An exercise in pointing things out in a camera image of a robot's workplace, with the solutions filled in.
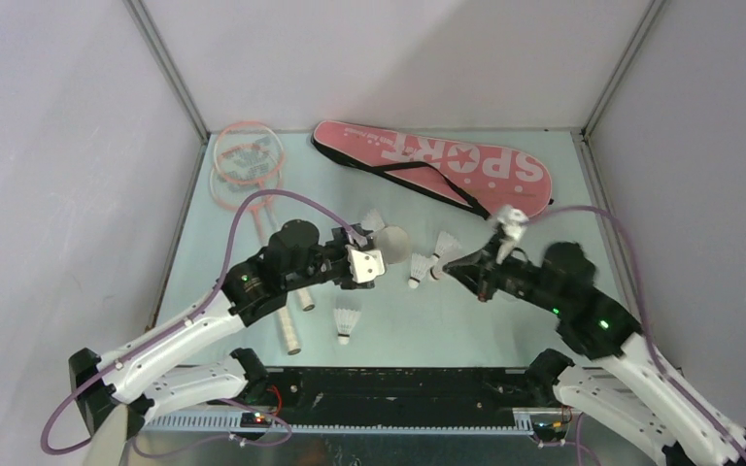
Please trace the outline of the white shuttlecock tube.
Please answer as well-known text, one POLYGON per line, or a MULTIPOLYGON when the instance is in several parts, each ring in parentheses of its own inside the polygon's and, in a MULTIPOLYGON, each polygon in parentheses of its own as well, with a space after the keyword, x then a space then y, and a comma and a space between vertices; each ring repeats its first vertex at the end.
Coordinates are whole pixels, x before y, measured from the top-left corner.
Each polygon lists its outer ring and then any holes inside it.
POLYGON ((412 254, 408 233, 397 225, 389 225, 372 234, 374 246, 381 252, 386 265, 399 264, 412 254))

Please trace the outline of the white shuttlecock front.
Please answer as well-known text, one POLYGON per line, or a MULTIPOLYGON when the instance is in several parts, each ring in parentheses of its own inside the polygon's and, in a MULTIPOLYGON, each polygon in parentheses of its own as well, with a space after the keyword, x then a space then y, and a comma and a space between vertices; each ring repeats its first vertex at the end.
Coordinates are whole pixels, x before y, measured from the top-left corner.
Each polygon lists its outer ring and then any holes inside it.
POLYGON ((333 310, 334 322, 337 331, 337 342, 344 346, 350 342, 353 330, 356 328, 361 311, 347 308, 335 308, 333 310))

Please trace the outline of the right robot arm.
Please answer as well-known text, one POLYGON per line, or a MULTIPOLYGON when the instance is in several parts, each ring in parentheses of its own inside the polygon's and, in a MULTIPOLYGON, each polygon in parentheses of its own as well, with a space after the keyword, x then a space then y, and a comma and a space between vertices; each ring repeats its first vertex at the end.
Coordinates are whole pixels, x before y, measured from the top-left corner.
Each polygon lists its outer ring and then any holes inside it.
POLYGON ((577 408, 658 465, 746 465, 746 427, 719 414, 649 346, 631 313, 595 287, 595 266, 578 244, 549 245, 540 265, 513 255, 498 262, 499 245, 493 237, 468 255, 450 252, 433 273, 457 280, 482 302, 504 292, 551 313, 565 344, 632 394, 623 396, 546 349, 526 371, 532 402, 577 408))

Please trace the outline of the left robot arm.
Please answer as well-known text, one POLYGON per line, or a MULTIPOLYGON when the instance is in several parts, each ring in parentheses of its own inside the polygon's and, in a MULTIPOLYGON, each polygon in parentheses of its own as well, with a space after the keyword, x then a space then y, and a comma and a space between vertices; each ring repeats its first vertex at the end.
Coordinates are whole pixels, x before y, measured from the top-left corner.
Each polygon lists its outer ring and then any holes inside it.
POLYGON ((76 404, 88 432, 96 433, 117 407, 127 410, 126 436, 132 438, 158 417, 207 401, 263 400, 267 372, 251 349, 235 349, 207 365, 183 364, 281 310, 293 291, 328 282, 346 290, 373 287, 386 262, 370 237, 358 242, 360 230, 336 228, 322 244, 313 223, 291 220, 257 254, 232 266, 208 295, 152 333, 103 354, 81 349, 71 355, 71 385, 85 388, 76 404))

